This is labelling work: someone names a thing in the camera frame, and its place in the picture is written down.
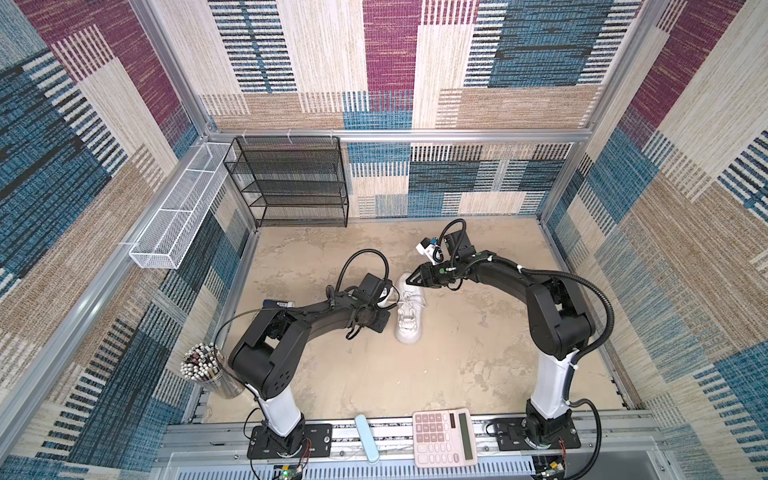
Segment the white sneaker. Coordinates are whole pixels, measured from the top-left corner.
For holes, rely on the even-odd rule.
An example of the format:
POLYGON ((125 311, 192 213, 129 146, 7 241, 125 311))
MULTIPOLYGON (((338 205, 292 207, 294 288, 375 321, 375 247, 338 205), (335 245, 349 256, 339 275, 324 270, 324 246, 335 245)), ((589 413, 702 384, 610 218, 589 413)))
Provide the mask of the white sneaker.
POLYGON ((422 287, 413 286, 406 282, 408 273, 400 276, 397 282, 397 290, 400 293, 398 301, 398 320, 395 335, 398 341, 404 344, 414 344, 423 333, 423 312, 426 308, 426 299, 422 287))

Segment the white shoelace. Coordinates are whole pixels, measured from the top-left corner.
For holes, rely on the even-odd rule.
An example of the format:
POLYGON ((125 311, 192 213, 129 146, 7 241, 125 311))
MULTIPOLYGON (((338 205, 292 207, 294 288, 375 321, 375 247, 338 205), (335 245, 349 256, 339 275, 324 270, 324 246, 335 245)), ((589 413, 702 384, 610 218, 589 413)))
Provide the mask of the white shoelace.
POLYGON ((381 307, 397 304, 398 331, 416 334, 420 331, 423 310, 426 308, 425 294, 422 288, 406 283, 397 287, 386 287, 381 294, 381 307))

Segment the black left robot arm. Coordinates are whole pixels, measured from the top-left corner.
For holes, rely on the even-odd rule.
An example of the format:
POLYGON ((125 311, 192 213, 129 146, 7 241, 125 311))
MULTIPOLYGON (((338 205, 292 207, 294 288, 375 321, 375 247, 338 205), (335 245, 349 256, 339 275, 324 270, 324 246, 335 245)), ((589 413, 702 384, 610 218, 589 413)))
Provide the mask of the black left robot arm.
POLYGON ((391 280, 368 274, 359 286, 328 287, 322 302, 256 314, 228 354, 227 365, 259 402, 269 445, 283 454, 304 445, 305 417, 290 384, 307 344, 336 330, 343 330, 347 340, 365 329, 381 333, 390 317, 385 301, 392 290, 391 280))

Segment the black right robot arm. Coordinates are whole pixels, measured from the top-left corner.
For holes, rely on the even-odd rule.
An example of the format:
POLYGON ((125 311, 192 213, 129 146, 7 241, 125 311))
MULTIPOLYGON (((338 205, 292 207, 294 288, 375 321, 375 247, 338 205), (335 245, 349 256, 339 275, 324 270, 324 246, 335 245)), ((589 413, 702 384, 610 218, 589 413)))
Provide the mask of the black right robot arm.
POLYGON ((416 246, 428 261, 406 283, 423 288, 471 281, 492 286, 526 306, 530 337, 539 351, 536 385, 520 429, 533 448, 543 449, 571 428, 570 388, 578 363, 596 330, 580 283, 567 272, 529 270, 490 251, 477 251, 462 231, 416 246))

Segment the light blue case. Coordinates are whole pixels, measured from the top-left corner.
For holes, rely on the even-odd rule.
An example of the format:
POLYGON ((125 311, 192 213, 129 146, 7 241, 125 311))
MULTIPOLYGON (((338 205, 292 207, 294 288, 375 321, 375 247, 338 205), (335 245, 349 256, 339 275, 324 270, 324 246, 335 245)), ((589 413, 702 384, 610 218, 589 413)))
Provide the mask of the light blue case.
POLYGON ((377 464, 380 461, 380 452, 367 417, 364 414, 358 414, 354 418, 354 423, 368 463, 377 464))

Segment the pink calculator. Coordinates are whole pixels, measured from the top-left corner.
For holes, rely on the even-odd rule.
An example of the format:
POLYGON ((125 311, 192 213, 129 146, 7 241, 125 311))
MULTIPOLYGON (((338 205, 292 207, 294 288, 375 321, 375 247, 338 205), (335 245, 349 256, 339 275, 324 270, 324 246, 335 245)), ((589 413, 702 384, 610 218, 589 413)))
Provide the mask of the pink calculator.
POLYGON ((467 408, 417 411, 412 415, 414 460, 418 468, 474 466, 478 454, 467 408))

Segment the cup of coloured pencils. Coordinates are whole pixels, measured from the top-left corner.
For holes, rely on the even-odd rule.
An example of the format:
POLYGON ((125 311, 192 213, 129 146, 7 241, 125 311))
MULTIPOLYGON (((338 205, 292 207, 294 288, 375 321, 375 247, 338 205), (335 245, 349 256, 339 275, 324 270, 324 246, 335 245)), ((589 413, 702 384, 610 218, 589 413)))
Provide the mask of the cup of coloured pencils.
POLYGON ((224 367, 223 356, 214 344, 198 343, 183 356, 180 373, 223 399, 238 397, 244 386, 224 367))

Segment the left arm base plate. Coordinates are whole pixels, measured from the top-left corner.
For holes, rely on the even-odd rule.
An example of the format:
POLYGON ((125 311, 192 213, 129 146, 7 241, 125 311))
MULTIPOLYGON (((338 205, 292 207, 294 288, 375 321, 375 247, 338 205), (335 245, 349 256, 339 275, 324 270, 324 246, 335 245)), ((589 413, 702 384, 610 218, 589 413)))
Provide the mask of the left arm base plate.
POLYGON ((329 423, 306 424, 300 421, 287 437, 279 436, 265 425, 257 425, 248 434, 247 458, 327 458, 330 456, 332 433, 333 426, 329 423))

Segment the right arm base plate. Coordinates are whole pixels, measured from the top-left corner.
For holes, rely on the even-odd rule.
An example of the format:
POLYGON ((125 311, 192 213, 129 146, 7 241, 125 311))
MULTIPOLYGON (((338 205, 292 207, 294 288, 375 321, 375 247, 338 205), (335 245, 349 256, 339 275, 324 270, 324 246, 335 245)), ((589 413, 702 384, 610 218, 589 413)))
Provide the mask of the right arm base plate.
POLYGON ((487 425, 487 432, 496 439, 500 451, 566 450, 582 446, 574 422, 568 419, 565 426, 540 440, 528 437, 524 417, 497 418, 487 425))

